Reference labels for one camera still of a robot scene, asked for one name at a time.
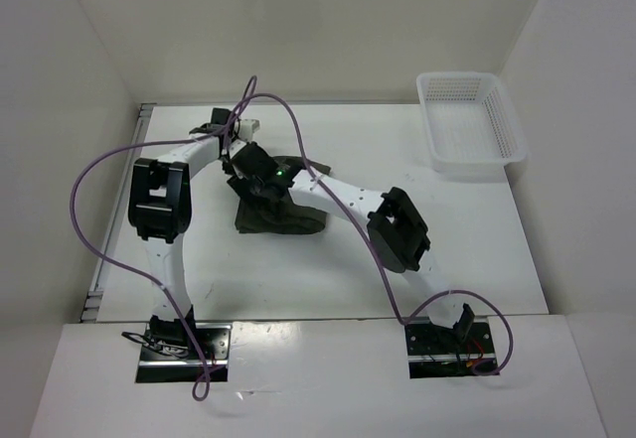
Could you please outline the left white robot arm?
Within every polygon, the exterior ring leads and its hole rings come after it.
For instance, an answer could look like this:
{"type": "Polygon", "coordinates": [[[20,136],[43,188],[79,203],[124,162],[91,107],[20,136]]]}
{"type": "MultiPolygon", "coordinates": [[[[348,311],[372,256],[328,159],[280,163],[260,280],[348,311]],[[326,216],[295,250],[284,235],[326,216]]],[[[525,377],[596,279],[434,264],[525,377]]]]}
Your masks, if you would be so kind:
{"type": "Polygon", "coordinates": [[[184,266],[184,237],[192,216],[191,180],[208,165],[246,146],[259,129],[255,119],[238,119],[224,145],[231,112],[215,108],[211,121],[195,128],[189,141],[156,159],[140,158],[133,165],[128,221],[142,240],[150,266],[153,311],[145,346],[183,359],[199,343],[194,306],[184,266]]]}

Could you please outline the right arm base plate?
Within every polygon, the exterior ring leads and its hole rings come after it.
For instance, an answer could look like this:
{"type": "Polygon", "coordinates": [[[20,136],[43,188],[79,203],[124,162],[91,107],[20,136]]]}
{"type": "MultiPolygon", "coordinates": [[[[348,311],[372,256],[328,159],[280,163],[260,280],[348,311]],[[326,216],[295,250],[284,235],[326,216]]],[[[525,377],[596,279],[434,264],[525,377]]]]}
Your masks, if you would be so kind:
{"type": "Polygon", "coordinates": [[[475,376],[498,366],[490,326],[472,325],[466,341],[458,345],[446,329],[431,323],[413,323],[404,328],[410,379],[475,376]]]}

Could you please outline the dark olive shorts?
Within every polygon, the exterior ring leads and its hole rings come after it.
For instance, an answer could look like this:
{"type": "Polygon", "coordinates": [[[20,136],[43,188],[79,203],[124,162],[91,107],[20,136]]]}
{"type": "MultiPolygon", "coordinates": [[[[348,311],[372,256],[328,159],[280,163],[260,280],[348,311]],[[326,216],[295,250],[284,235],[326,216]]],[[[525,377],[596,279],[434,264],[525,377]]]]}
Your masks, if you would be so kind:
{"type": "Polygon", "coordinates": [[[234,166],[226,163],[224,171],[230,176],[227,184],[239,197],[235,218],[235,228],[239,233],[310,235],[325,229],[326,213],[295,205],[289,197],[273,202],[255,196],[249,189],[249,180],[241,178],[234,166]]]}

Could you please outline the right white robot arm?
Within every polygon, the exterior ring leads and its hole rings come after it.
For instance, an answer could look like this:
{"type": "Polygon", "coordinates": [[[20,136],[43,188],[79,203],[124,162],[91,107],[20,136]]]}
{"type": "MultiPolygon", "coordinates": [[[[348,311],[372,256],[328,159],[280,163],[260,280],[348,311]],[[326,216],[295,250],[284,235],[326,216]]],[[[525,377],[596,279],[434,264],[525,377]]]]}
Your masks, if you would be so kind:
{"type": "Polygon", "coordinates": [[[295,156],[270,156],[255,142],[236,140],[224,164],[228,184],[239,197],[235,227],[241,233],[310,235],[328,217],[351,220],[383,272],[401,275],[421,299],[437,343],[457,352],[471,338],[475,314],[446,295],[431,253],[428,226],[408,194],[397,187],[367,190],[331,177],[327,165],[295,156]]]}

